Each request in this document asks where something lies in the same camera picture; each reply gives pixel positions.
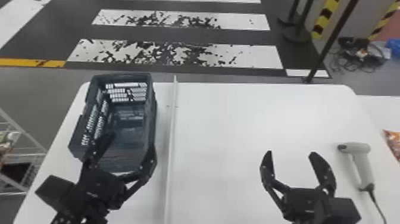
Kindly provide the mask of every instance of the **dark floor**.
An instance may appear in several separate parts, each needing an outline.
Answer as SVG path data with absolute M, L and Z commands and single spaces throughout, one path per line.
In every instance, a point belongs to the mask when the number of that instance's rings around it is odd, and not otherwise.
M 68 69 L 101 69 L 101 70 L 136 70 L 171 73 L 202 73 L 202 74 L 248 74 L 263 76 L 287 76 L 285 69 L 311 69 L 318 53 L 311 42 L 295 45 L 283 40 L 283 27 L 278 24 L 276 14 L 289 8 L 290 0 L 282 0 L 277 4 L 273 0 L 262 0 L 261 4 L 228 3 L 228 2 L 183 2 L 183 1 L 113 1 L 113 0 L 52 0 L 32 20 L 30 20 L 4 47 L 0 50 L 2 58 L 29 58 L 41 60 L 67 60 Z M 266 14 L 270 30 L 231 30 L 205 29 L 190 27 L 171 29 L 168 27 L 142 26 L 101 26 L 92 25 L 92 21 L 101 9 L 113 10 L 170 10 L 207 13 L 250 13 Z M 175 48 L 175 44 L 195 45 L 189 60 L 179 66 L 166 66 L 165 60 L 170 60 L 176 50 L 162 50 L 161 59 L 153 62 L 147 57 L 128 54 L 118 58 L 112 47 L 100 48 L 101 53 L 91 58 L 71 59 L 70 55 L 81 41 L 96 42 L 96 40 L 129 41 L 132 43 L 150 41 L 156 45 Z M 278 55 L 255 55 L 265 58 L 265 61 L 280 58 L 281 66 L 257 67 L 256 65 L 240 67 L 220 67 L 220 65 L 205 63 L 199 66 L 194 55 L 204 51 L 210 43 L 235 45 L 275 46 Z M 232 54 L 235 59 L 240 55 Z

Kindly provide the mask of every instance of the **crosswalk marking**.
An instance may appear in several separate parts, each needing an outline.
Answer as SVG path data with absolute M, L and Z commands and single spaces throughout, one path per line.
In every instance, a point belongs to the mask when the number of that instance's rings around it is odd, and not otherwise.
M 275 46 L 82 39 L 68 61 L 282 69 Z
M 228 2 L 228 3 L 261 3 L 261 0 L 149 0 L 149 1 L 177 1 L 177 2 Z
M 12 0 L 0 8 L 0 48 L 2 48 L 50 0 Z
M 291 77 L 305 77 L 308 76 L 311 70 L 308 69 L 286 69 L 287 76 Z M 326 70 L 318 70 L 315 77 L 329 78 L 328 72 Z
M 108 10 L 99 12 L 94 25 L 152 26 L 232 30 L 270 30 L 262 14 L 195 13 L 181 11 Z

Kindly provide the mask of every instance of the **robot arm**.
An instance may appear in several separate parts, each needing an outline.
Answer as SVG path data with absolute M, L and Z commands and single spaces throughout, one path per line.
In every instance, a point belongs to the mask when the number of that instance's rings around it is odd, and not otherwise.
M 57 211 L 52 224 L 106 224 L 110 210 L 118 210 L 149 181 L 157 165 L 154 146 L 148 148 L 137 171 L 116 176 L 98 167 L 114 139 L 114 133 L 106 133 L 86 151 L 77 183 L 51 175 L 36 190 L 37 196 Z M 134 181 L 130 188 L 126 186 Z

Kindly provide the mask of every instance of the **yellow and black striped pole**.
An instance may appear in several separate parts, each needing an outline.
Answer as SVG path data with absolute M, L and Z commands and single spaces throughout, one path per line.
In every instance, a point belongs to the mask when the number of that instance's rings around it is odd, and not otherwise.
M 340 0 L 327 0 L 325 6 L 321 11 L 320 16 L 315 22 L 314 28 L 312 29 L 311 36 L 314 39 L 321 39 L 324 29 L 328 26 L 329 20 L 333 13 L 338 9 Z
M 396 0 L 390 8 L 386 11 L 383 18 L 379 21 L 378 25 L 376 25 L 374 31 L 371 36 L 368 38 L 370 41 L 375 40 L 378 37 L 379 33 L 383 30 L 383 28 L 388 24 L 390 18 L 396 13 L 396 10 L 400 7 L 400 0 Z

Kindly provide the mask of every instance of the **wire rack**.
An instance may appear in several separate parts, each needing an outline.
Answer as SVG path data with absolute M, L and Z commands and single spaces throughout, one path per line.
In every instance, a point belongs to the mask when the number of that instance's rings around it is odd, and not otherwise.
M 10 135 L 12 140 L 4 138 Z M 1 144 L 0 196 L 26 194 L 47 150 L 0 109 L 0 149 Z

